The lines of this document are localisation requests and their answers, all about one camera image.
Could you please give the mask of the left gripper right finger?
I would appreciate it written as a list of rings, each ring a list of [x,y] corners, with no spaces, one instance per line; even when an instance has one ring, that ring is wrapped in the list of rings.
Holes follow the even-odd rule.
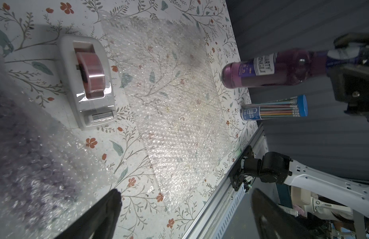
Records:
[[[251,206],[260,239],[314,239],[293,216],[287,214],[260,189],[254,189]]]

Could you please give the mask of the dark purple labelled bottle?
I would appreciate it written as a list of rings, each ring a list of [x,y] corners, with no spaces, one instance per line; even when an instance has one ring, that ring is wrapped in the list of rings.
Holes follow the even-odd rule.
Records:
[[[43,228],[77,200],[66,157],[0,92],[0,199],[27,228]]]

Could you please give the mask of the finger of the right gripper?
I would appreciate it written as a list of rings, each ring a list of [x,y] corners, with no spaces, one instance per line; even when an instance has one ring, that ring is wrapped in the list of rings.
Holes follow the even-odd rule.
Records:
[[[334,40],[335,49],[348,47],[350,43],[362,43],[369,45],[369,33],[351,32],[339,36]]]

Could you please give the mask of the white tape dispenser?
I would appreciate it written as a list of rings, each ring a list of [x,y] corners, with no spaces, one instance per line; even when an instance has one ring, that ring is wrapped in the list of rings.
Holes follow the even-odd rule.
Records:
[[[101,42],[92,37],[63,35],[57,42],[58,75],[77,125],[95,129],[116,120],[111,70]]]

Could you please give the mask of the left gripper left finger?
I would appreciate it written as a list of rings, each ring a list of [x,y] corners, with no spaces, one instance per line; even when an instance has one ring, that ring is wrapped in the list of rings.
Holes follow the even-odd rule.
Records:
[[[121,208],[122,195],[117,189],[112,189],[57,238],[111,239]]]

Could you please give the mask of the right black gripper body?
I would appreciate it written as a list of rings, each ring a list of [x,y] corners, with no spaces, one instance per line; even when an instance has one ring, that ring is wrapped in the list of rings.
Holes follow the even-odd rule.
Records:
[[[345,64],[328,70],[335,100],[346,103],[349,116],[365,117],[369,122],[369,66]]]

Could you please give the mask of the purple liquid glass bottle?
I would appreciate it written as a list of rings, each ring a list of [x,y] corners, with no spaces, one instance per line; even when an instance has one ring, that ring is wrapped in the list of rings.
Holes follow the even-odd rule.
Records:
[[[221,81],[228,89],[267,86],[293,86],[319,76],[343,64],[359,64],[363,47],[348,47],[329,51],[291,49],[248,61],[227,64]]]

